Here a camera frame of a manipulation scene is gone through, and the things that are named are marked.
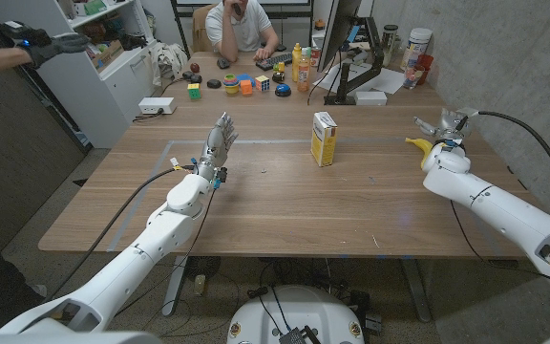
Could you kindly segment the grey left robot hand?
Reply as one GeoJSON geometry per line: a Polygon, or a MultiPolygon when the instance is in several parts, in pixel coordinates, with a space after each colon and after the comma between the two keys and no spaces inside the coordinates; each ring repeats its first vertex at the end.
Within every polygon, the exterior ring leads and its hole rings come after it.
{"type": "Polygon", "coordinates": [[[213,180],[217,170],[224,166],[228,151],[237,136],[232,117],[223,113],[208,133],[198,162],[197,174],[208,181],[213,180]]]}

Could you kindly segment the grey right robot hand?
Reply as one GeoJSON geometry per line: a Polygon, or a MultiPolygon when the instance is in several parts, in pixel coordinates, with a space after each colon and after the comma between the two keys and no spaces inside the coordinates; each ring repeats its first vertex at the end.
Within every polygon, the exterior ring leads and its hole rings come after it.
{"type": "Polygon", "coordinates": [[[427,136],[434,137],[434,144],[438,144],[445,140],[463,140],[470,137],[473,131],[470,116],[475,112],[475,109],[468,107],[455,111],[443,108],[440,120],[436,125],[431,125],[418,117],[414,117],[413,119],[421,132],[427,136]]]}

